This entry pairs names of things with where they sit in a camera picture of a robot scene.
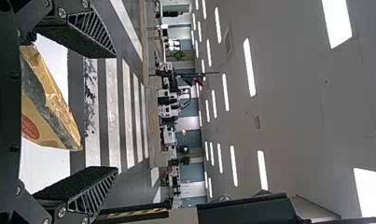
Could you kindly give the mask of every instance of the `industrial machine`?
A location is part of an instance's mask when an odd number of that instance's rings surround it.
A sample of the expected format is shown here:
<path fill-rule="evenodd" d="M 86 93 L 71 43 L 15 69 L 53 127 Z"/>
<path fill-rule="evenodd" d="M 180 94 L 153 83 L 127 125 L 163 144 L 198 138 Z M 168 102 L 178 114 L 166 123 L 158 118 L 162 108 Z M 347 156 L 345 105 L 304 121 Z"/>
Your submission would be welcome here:
<path fill-rule="evenodd" d="M 187 95 L 188 100 L 181 104 L 181 97 L 183 95 Z M 170 92 L 170 90 L 158 90 L 158 102 L 159 116 L 161 117 L 162 123 L 170 124 L 176 122 L 182 111 L 190 106 L 191 89 L 184 88 L 173 92 Z"/>
<path fill-rule="evenodd" d="M 176 145 L 177 140 L 175 136 L 175 130 L 173 127 L 160 127 L 160 140 L 163 146 Z"/>

